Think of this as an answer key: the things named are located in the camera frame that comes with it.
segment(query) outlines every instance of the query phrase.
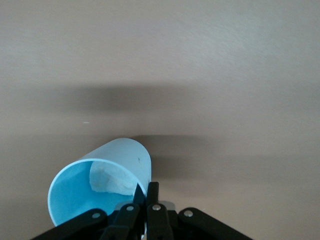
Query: white paper towel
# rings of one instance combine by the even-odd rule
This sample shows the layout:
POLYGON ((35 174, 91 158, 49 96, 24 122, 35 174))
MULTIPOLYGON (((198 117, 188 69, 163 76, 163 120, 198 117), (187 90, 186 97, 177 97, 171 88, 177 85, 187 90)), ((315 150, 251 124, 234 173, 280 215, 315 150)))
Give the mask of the white paper towel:
POLYGON ((126 173, 116 165, 101 161, 92 163, 89 181, 93 191, 122 195, 134 195, 138 183, 134 175, 126 173))

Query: plastic cup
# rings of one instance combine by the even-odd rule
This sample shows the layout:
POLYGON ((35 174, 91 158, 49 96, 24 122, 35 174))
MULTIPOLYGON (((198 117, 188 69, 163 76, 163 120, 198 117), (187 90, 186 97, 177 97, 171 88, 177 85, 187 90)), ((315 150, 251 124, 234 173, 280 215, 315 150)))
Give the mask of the plastic cup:
POLYGON ((90 209, 102 209, 110 215, 119 203, 133 200, 133 195, 93 190, 90 170, 94 162, 105 163, 106 171, 108 168, 113 169, 113 172, 116 169, 116 174, 120 177, 128 176, 129 181, 138 183, 144 195, 147 195, 151 181, 151 159, 148 151, 130 138, 112 140, 67 165, 53 179, 48 192, 48 210, 55 226, 90 209))

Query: beige wall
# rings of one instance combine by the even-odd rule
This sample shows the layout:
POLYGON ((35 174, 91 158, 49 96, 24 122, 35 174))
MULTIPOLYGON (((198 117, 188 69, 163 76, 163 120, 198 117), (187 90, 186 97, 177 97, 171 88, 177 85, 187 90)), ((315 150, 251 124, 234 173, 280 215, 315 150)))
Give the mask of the beige wall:
POLYGON ((0 239, 53 225, 68 163, 118 137, 160 198, 257 240, 320 236, 320 2, 0 2, 0 239))

